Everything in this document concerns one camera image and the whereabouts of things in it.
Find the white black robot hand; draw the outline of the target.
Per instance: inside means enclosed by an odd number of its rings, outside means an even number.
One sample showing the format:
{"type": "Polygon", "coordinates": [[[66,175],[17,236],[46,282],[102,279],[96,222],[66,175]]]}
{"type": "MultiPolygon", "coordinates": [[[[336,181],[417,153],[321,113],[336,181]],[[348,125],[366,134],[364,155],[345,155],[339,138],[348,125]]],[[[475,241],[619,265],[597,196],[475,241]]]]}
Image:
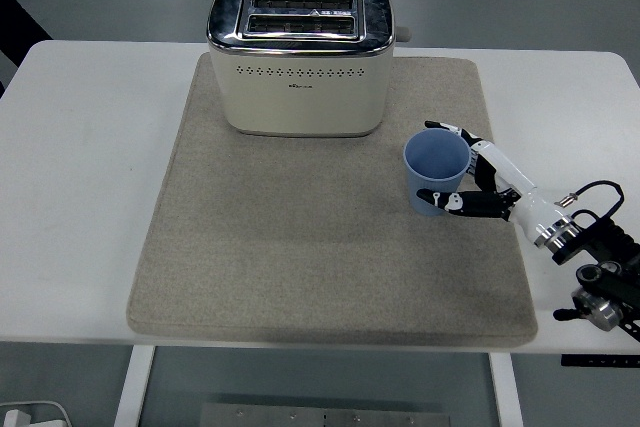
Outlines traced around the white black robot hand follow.
{"type": "Polygon", "coordinates": [[[501,218],[521,227],[525,237],[538,247],[552,251],[578,234],[578,227],[562,207],[545,200],[537,186],[491,141],[454,125],[429,121],[429,130],[447,130],[460,137],[470,149],[466,173],[476,191],[446,192],[423,187],[414,198],[441,212],[469,218],[501,218]]]}

